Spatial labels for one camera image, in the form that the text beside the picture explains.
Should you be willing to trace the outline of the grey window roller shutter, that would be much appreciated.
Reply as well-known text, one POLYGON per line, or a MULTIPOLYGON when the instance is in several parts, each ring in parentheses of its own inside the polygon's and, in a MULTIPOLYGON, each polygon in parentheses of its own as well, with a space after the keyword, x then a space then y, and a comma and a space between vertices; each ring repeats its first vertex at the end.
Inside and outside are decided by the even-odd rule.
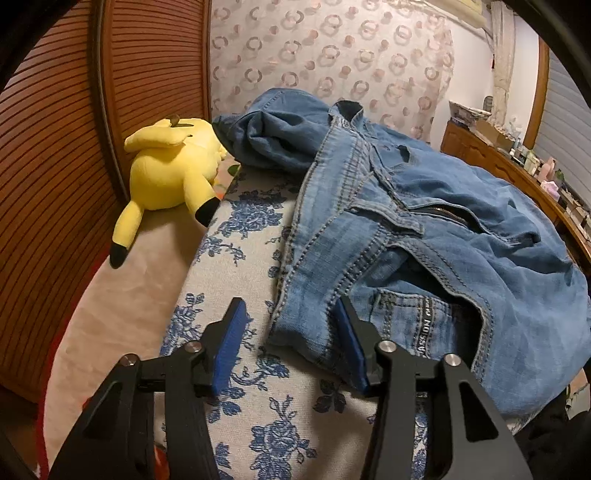
POLYGON ((553 52, 535 153, 553 157, 568 189, 590 207, 590 107, 553 52))

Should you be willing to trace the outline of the blue denim jeans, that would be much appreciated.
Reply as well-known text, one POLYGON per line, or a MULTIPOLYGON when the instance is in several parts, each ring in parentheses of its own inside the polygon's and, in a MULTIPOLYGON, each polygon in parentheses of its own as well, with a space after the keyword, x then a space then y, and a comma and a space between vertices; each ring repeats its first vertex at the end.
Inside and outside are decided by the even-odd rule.
POLYGON ((271 89, 214 131, 250 167, 301 178, 270 343, 361 385, 335 303, 411 354, 459 355, 508 420, 590 356, 587 280, 552 222, 486 170, 376 124, 353 101, 271 89))

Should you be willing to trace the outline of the blue floral white quilt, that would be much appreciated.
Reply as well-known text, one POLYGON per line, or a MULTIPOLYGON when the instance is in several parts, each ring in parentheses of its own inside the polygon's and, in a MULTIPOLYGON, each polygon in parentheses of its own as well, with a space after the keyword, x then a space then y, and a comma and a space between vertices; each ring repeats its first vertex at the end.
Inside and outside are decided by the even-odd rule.
POLYGON ((376 403, 267 337, 297 186, 232 158, 219 166, 214 186, 221 206, 189 266, 161 353, 197 339, 232 298, 245 301, 247 323, 228 385, 205 404, 218 473, 359 478, 376 403))

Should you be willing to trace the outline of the brown louvered wardrobe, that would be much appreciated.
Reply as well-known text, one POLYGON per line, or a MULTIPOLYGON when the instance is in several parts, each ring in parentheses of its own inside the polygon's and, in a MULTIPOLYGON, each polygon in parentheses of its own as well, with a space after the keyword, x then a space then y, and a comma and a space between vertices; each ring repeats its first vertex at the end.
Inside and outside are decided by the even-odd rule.
POLYGON ((1 383, 31 402, 126 204, 124 138, 207 117, 207 1, 1 5, 1 383))

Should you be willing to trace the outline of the wooden sideboard cabinet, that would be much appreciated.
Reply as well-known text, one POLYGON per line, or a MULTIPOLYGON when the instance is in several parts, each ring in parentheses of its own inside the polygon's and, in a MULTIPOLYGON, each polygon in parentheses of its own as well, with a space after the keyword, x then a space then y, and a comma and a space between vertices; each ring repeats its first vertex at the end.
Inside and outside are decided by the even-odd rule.
POLYGON ((470 130, 452 120, 446 126, 441 151, 464 160, 466 163, 483 168, 520 189, 529 196, 554 224, 559 236, 565 242, 571 258, 578 264, 586 277, 590 276, 590 248, 585 243, 573 221, 565 210, 546 192, 521 166, 507 159, 499 151, 487 145, 470 130))

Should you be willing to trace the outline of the beige bed sheet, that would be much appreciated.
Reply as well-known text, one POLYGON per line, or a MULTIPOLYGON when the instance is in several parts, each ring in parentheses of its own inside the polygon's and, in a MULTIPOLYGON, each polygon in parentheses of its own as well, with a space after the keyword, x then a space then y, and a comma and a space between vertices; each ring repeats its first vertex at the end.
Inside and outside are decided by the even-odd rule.
POLYGON ((203 235, 185 206, 148 212, 123 266, 98 268, 53 358, 42 421, 48 462, 116 360, 157 355, 203 235))

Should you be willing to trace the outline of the yellow plush toy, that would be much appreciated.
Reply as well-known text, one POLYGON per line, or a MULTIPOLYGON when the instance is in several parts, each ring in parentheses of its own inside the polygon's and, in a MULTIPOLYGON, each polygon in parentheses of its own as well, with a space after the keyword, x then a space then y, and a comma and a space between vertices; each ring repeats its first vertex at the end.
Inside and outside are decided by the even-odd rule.
POLYGON ((130 200, 119 215, 111 238, 109 263, 114 269, 125 261, 146 211, 187 207, 206 227, 221 199, 214 191, 218 167, 228 151, 211 123, 176 115, 142 127, 124 141, 132 153, 130 200))

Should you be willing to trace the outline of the circle patterned curtain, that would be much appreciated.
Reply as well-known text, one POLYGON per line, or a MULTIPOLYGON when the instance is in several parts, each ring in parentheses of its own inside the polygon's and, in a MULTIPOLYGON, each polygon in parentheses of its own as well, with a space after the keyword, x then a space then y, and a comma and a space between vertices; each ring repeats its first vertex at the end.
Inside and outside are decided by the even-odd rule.
POLYGON ((242 113, 273 87, 334 104, 430 142, 454 73, 445 16, 419 1, 215 1, 211 111, 242 113))

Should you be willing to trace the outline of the cardboard box on sideboard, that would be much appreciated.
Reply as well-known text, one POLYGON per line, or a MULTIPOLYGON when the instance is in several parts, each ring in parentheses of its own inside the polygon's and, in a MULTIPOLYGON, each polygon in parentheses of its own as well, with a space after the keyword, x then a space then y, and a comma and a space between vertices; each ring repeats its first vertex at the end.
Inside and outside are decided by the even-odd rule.
POLYGON ((487 120, 478 119, 475 123, 475 132, 497 149, 509 152, 514 145, 514 140, 511 137, 487 120))

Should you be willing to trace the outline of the pink bottle on sideboard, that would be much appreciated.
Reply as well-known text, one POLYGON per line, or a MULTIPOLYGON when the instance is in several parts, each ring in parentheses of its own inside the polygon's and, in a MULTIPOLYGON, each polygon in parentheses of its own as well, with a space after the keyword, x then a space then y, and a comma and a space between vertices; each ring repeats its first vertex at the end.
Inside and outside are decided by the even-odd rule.
POLYGON ((541 182, 550 182, 554 178, 556 160, 550 157, 541 167, 538 178, 541 182))

